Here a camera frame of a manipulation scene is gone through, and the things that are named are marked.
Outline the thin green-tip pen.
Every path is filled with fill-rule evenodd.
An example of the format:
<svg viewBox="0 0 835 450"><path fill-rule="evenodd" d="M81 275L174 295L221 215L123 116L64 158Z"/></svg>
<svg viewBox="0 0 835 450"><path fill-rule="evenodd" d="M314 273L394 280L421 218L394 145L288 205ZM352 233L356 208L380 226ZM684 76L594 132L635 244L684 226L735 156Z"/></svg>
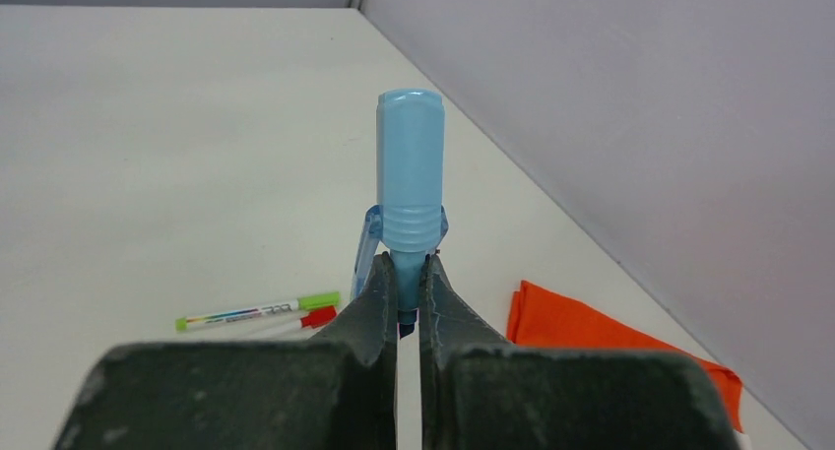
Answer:
<svg viewBox="0 0 835 450"><path fill-rule="evenodd" d="M299 299L273 301L262 305L180 317L174 320L174 330L177 333L193 332L226 324L295 312L300 309L301 303Z"/></svg>

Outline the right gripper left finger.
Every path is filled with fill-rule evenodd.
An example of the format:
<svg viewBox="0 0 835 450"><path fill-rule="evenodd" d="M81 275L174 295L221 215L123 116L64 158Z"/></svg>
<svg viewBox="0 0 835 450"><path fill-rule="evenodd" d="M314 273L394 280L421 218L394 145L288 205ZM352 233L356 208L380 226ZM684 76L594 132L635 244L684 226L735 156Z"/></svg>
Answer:
<svg viewBox="0 0 835 450"><path fill-rule="evenodd" d="M397 282L376 256L361 295L303 341L149 342L108 351L58 449L393 449Z"/></svg>

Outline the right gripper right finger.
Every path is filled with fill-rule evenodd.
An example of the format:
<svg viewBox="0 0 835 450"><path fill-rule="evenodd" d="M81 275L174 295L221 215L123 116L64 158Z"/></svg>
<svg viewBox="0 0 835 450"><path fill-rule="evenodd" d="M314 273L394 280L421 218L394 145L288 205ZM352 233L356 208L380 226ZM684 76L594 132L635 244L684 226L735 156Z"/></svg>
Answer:
<svg viewBox="0 0 835 450"><path fill-rule="evenodd" d="M689 357L514 345L453 290L435 255L418 293L426 449L739 447Z"/></svg>

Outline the small red pen cap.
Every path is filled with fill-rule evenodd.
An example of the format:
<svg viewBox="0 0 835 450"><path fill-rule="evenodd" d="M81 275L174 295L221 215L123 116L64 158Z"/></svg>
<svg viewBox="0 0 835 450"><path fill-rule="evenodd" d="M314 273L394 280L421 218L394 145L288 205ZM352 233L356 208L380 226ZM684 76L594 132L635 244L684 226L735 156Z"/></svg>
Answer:
<svg viewBox="0 0 835 450"><path fill-rule="evenodd" d="M302 328L317 329L329 324L337 316L337 308L333 305L313 309L300 319Z"/></svg>

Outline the blue pen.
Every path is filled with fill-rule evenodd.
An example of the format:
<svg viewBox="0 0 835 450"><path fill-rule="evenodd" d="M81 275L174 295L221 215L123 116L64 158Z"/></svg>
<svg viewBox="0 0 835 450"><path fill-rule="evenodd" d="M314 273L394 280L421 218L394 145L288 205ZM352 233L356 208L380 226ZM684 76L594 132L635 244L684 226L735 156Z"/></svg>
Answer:
<svg viewBox="0 0 835 450"><path fill-rule="evenodd" d="M418 320L418 286L428 255L448 231L442 206L445 109L426 89L396 89L378 97L376 204L366 211L353 268L352 297L370 274L379 245L388 249L398 285L398 333Z"/></svg>

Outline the green pen cap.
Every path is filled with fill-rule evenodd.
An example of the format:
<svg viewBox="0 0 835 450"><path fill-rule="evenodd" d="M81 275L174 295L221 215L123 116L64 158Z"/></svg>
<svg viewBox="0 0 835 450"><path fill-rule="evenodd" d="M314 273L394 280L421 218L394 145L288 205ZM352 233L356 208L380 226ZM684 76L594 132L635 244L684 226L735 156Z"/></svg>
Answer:
<svg viewBox="0 0 835 450"><path fill-rule="evenodd" d="M340 302L341 294L338 291L307 295L297 299L300 310L316 310L330 306L336 307Z"/></svg>

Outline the thin clear red-tip pen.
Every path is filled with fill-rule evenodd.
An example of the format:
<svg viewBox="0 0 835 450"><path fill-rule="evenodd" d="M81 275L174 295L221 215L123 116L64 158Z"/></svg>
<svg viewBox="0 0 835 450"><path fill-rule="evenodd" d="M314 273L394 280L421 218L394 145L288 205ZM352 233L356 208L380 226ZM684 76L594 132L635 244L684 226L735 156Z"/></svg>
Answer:
<svg viewBox="0 0 835 450"><path fill-rule="evenodd" d="M247 341L277 340L282 337L298 333L304 329L300 320L279 324L277 326L257 330L241 337Z"/></svg>

